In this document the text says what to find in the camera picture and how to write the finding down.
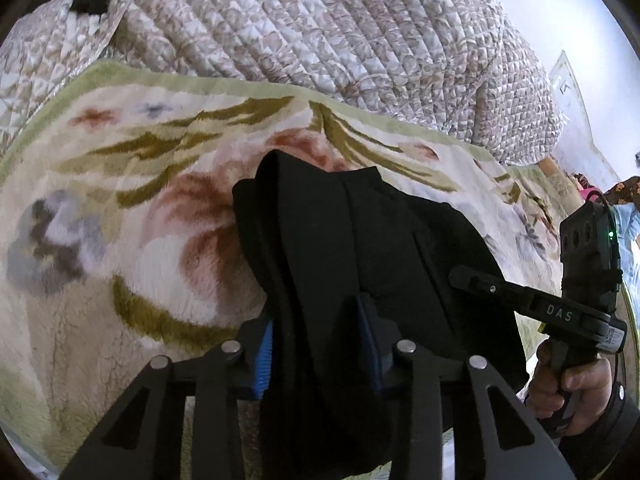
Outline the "right hand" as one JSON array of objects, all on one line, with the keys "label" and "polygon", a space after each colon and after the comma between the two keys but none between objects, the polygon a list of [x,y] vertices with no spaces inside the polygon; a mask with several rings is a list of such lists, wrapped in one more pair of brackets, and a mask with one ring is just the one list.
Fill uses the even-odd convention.
[{"label": "right hand", "polygon": [[525,405],[538,419],[551,418],[564,405],[561,390],[578,392],[579,400],[565,437],[582,434],[605,412],[612,394],[613,377],[611,364],[602,356],[591,363],[566,370],[561,379],[551,369],[552,343],[542,342],[537,349],[538,363],[528,386]]}]

